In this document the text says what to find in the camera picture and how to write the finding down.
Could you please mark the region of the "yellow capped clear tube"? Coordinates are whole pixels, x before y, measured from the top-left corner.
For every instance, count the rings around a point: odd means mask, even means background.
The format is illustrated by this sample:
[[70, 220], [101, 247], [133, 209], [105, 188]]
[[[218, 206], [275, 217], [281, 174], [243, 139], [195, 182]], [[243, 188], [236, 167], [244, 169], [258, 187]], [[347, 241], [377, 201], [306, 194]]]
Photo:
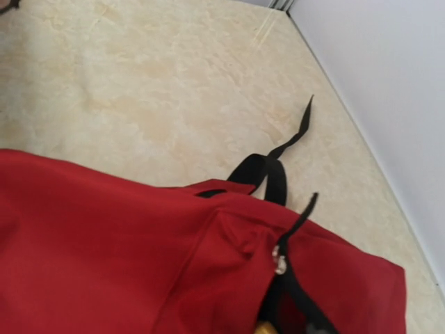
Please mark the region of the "yellow capped clear tube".
[[263, 321], [257, 324], [254, 334], [277, 334], [277, 331], [271, 323]]

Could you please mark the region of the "dark red student backpack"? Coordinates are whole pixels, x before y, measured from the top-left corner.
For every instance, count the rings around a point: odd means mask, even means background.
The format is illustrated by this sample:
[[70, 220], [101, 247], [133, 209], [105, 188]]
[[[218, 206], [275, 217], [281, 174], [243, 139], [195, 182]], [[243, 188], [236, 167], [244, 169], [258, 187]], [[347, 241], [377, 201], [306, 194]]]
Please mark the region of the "dark red student backpack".
[[1, 151], [2, 333], [405, 333], [404, 269], [286, 207], [285, 146], [153, 187]]

